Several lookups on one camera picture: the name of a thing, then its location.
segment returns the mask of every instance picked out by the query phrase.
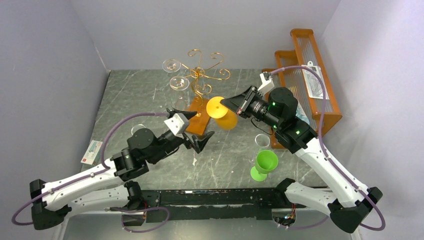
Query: small label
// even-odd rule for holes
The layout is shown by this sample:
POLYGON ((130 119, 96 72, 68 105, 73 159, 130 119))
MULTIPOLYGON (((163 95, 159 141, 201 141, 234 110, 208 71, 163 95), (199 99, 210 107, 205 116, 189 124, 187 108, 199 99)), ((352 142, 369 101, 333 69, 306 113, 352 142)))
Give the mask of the small label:
MULTIPOLYGON (((308 62, 308 65, 302 65, 303 67, 307 67, 308 69, 314 71, 321 78, 322 83, 324 84, 324 88, 326 88, 326 83, 323 79, 323 74, 321 73, 321 68, 319 66, 311 65, 312 62, 308 62)), ((308 70, 303 69, 303 76, 306 83, 307 94, 310 98, 313 99, 323 99, 323 89, 321 88, 320 81, 308 70)), ((327 90, 325 90, 325 99, 329 99, 329 94, 327 90)))
POLYGON ((81 163, 94 165, 96 164, 96 160, 99 157, 99 151, 102 147, 101 141, 92 140, 90 145, 87 148, 84 156, 82 157, 81 163))

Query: orange rack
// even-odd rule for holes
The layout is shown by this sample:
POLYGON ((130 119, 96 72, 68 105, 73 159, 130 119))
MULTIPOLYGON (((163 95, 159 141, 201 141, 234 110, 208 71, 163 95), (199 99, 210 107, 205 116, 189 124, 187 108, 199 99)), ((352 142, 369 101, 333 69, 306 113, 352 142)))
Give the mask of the orange rack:
MULTIPOLYGON (((314 38, 314 32, 311 29, 295 28, 290 32, 294 43, 294 50, 291 51, 276 51, 275 60, 278 68, 288 67, 293 65, 306 65, 312 61, 314 65, 320 66, 322 77, 325 83, 325 88, 328 93, 329 100, 326 101, 324 121, 322 126, 322 135, 325 135, 336 123, 342 118, 339 105, 334 96, 333 88, 327 75, 326 68, 321 58, 317 42, 314 38)), ((270 72, 274 68, 264 68, 262 72, 270 72)), ((315 131, 318 131, 318 125, 322 112, 322 99, 311 98, 308 95, 308 90, 305 83, 303 71, 301 69, 290 69, 278 73, 279 84, 281 87, 288 88, 296 99, 299 101, 309 124, 315 131)), ((277 142, 275 136, 271 136, 271 147, 273 149, 283 149, 284 147, 277 142)))

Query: transparent cup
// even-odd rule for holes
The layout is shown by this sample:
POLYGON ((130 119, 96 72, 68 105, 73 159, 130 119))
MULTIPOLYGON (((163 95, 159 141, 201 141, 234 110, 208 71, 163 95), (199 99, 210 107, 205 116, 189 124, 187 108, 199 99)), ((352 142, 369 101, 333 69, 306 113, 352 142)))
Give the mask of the transparent cup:
POLYGON ((258 134, 254 138, 254 143, 256 145, 257 153, 262 150, 266 150, 270 147, 271 139, 268 135, 258 134))
POLYGON ((135 132, 137 132, 137 130, 145 129, 145 128, 146 128, 146 126, 144 126, 143 124, 137 124, 137 125, 134 125, 134 126, 131 128, 131 135, 134 135, 134 133, 135 133, 135 132))
POLYGON ((176 93, 176 100, 173 103, 173 108, 181 111, 187 111, 189 108, 186 100, 185 100, 185 92, 190 85, 190 81, 184 77, 184 76, 174 76, 169 81, 169 86, 175 91, 176 93))
POLYGON ((167 59, 162 63, 162 69, 167 73, 175 73, 181 68, 181 62, 175 59, 167 59))

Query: gold wire stand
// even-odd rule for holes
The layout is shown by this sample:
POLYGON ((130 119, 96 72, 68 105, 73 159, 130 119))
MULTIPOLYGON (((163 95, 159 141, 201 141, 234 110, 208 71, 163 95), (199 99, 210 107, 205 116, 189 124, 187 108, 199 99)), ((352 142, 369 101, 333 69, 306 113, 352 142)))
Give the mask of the gold wire stand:
POLYGON ((203 53, 199 49, 192 49, 190 50, 187 55, 189 57, 194 57, 197 53, 200 54, 198 65, 194 68, 188 67, 186 64, 182 63, 181 61, 178 61, 176 59, 169 59, 164 64, 166 65, 166 68, 169 70, 173 70, 177 67, 176 63, 180 63, 181 66, 186 68, 190 74, 187 76, 184 76, 185 78, 193 78, 193 80, 190 83, 191 90, 195 94, 193 101, 190 104, 190 107, 188 108, 188 111, 196 111, 197 114, 195 117, 190 119, 190 125, 187 128, 187 132, 197 135, 203 135, 206 126, 209 123, 209 115, 206 113, 206 103, 208 102, 208 99, 205 99, 203 95, 210 94, 212 92, 212 86, 209 84, 199 84, 200 78, 208 78, 208 79, 215 79, 215 80, 227 80, 231 76, 231 72, 228 69, 220 69, 219 73, 222 75, 222 77, 212 77, 205 74, 205 71, 210 70, 220 63, 224 61, 224 55, 222 55, 219 52, 214 52, 210 55, 211 59, 219 59, 220 61, 216 64, 212 65, 209 68, 202 68, 202 57, 203 53))

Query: white wall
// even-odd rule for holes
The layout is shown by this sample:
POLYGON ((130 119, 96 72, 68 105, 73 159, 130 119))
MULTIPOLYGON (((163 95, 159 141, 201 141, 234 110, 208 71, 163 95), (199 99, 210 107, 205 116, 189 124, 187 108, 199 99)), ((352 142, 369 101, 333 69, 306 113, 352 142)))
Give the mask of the white wall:
POLYGON ((0 239, 49 240, 11 217, 31 181, 79 172, 108 73, 69 0, 2 0, 0 74, 0 239))
MULTIPOLYGON (((329 149, 384 196, 383 232, 364 239, 424 238, 424 2, 342 0, 320 46, 342 120, 329 149)), ((364 221, 378 227, 373 211, 364 221)))
POLYGON ((321 36, 340 0, 71 0, 108 69, 160 69, 191 49, 225 55, 222 67, 276 67, 274 52, 293 49, 290 30, 321 36))

